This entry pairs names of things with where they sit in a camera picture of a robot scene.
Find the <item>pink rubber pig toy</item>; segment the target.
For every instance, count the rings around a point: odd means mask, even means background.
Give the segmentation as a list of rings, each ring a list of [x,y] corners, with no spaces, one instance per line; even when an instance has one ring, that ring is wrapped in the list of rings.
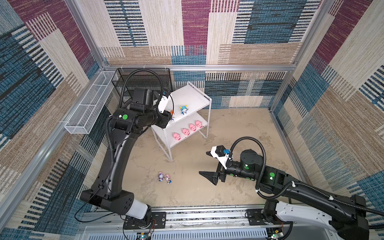
[[[185,129],[185,128],[182,128],[182,133],[185,135],[185,136],[189,136],[190,135],[190,131],[188,129]]]
[[[197,130],[197,128],[196,128],[196,126],[194,124],[189,124],[189,128],[193,132],[195,132]]]
[[[196,120],[195,124],[196,124],[196,127],[200,128],[200,129],[203,127],[203,123],[199,120]]]
[[[173,133],[173,138],[176,140],[176,141],[180,141],[181,140],[181,135],[179,133]]]

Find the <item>teal hooded Doraemon figure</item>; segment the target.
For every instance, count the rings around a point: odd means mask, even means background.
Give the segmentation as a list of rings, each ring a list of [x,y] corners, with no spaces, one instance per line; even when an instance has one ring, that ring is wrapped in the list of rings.
[[[180,107],[180,110],[181,110],[182,115],[184,116],[188,113],[189,109],[188,109],[187,105],[184,105],[184,106]]]

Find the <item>pink hooded Doraemon figure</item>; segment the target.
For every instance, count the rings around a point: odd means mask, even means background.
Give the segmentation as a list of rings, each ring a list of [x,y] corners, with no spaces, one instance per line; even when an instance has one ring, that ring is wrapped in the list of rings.
[[[165,175],[165,179],[167,181],[167,184],[171,184],[172,183],[171,176],[169,174]]]

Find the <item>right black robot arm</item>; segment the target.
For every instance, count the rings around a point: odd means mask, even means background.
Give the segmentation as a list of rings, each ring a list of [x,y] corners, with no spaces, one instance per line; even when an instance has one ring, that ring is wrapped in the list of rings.
[[[370,230],[384,228],[383,224],[369,224],[367,213],[384,213],[367,208],[363,197],[332,194],[268,166],[265,148],[256,138],[241,137],[230,149],[214,146],[206,154],[219,162],[216,171],[199,172],[212,184],[225,182],[227,176],[256,182],[256,194],[266,201],[261,213],[266,222],[289,223],[290,229],[295,222],[303,222],[337,233],[344,240],[367,240]]]

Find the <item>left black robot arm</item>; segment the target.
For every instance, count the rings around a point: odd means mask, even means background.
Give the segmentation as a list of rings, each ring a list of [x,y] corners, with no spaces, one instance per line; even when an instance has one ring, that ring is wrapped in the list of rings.
[[[149,73],[159,81],[159,88],[135,88],[132,98],[124,103],[124,92],[129,80],[138,73]],[[153,222],[151,207],[135,199],[134,193],[122,189],[124,173],[131,151],[138,138],[151,126],[164,129],[172,119],[165,109],[169,91],[164,88],[158,73],[150,69],[132,71],[123,81],[118,109],[104,125],[108,150],[98,176],[89,190],[81,192],[85,204],[100,207],[126,216],[142,227]]]

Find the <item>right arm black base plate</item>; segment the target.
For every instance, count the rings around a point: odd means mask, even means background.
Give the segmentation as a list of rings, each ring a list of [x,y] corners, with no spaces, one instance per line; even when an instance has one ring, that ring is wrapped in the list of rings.
[[[248,220],[250,226],[262,225],[284,225],[288,226],[290,222],[282,222],[274,215],[265,215],[263,209],[248,209],[244,216]]]

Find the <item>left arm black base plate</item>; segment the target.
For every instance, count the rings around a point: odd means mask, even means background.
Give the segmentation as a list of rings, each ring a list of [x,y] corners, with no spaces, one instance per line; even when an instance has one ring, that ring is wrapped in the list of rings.
[[[166,212],[153,212],[146,214],[146,216],[140,220],[137,218],[126,216],[124,221],[123,229],[124,230],[139,230],[143,228],[144,230],[149,230],[150,228],[154,229],[164,229],[166,226],[167,213]]]

